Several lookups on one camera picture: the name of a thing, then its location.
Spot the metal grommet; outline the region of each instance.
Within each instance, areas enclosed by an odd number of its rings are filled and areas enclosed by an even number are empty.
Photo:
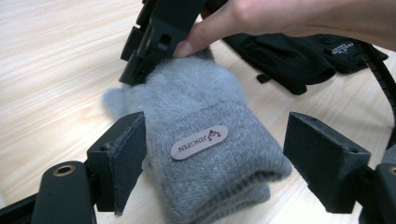
[[[71,173],[76,170],[76,166],[74,165],[64,165],[59,167],[58,169],[53,171],[53,175],[55,176],[64,176],[64,175],[70,175]]]
[[[389,171],[391,174],[396,175],[396,166],[389,167]]]

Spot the light wood surface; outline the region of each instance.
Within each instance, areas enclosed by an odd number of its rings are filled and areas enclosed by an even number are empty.
[[[63,161],[85,161],[86,150],[112,124],[102,94],[118,87],[126,65],[120,53],[142,5],[136,1],[17,1],[0,3],[0,205],[38,191],[41,175]],[[294,96],[258,72],[221,41],[216,61],[240,80],[248,105],[283,146],[290,111],[322,120],[372,152],[375,167],[393,118],[386,97],[366,69],[336,75]],[[386,65],[396,74],[396,54]],[[267,203],[218,223],[357,223],[352,215],[325,212],[294,170],[271,185]],[[99,223],[163,223],[157,197],[141,175],[122,217],[97,213]]]

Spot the black plastic bracket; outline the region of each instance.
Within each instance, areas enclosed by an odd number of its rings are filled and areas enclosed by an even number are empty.
[[[171,58],[177,44],[186,39],[205,0],[147,0],[124,46],[121,58],[128,62],[120,82],[137,85],[162,59]]]
[[[361,223],[396,220],[396,165],[367,166],[370,152],[318,119],[289,115],[284,154],[331,213],[363,206]]]
[[[42,176],[39,192],[0,209],[2,224],[96,223],[98,211],[121,215],[146,157],[143,112],[119,119],[87,151]]]

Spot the knit fabric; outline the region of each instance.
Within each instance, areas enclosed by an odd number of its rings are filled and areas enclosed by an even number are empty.
[[[270,197],[267,183],[290,174],[276,140],[248,110],[237,79],[205,54],[163,62],[138,86],[103,98],[114,119],[144,111],[148,155],[144,173],[161,198],[166,223],[212,223]],[[224,125],[218,145],[177,161],[180,139]]]
[[[229,130],[221,144],[176,161],[170,155],[172,145],[193,133],[215,125]],[[208,214],[223,212],[219,203],[239,197],[239,203],[251,198],[264,202],[266,187],[249,191],[252,185],[280,180],[290,174],[290,164],[276,140],[244,105],[232,102],[210,106],[148,136],[147,170],[162,198],[166,223],[195,223]]]

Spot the brand logo label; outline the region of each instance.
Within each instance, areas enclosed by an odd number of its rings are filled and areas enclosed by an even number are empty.
[[[184,160],[202,150],[213,147],[223,142],[228,135],[224,125],[216,125],[174,143],[171,156],[175,160]]]
[[[352,47],[352,46],[353,46],[352,43],[350,43],[350,44],[342,44],[342,45],[338,46],[337,48],[332,49],[332,55],[335,55],[335,54],[345,54],[345,53],[348,52],[348,49],[349,49],[350,47]]]

